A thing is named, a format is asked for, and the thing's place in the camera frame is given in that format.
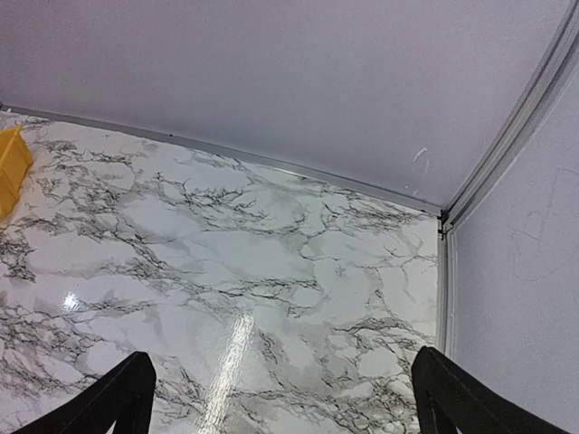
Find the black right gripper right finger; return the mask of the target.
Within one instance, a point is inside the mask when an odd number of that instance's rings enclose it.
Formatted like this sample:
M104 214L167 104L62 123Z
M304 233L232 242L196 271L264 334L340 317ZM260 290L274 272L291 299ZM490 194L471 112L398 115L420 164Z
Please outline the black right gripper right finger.
M411 368L422 433L562 433L500 397L455 362L424 346Z

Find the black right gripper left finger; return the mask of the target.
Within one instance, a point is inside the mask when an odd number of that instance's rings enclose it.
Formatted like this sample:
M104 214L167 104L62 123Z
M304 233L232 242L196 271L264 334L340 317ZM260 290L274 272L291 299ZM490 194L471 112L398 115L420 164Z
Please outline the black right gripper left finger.
M134 352L77 397L19 433L147 433L157 375L148 354Z

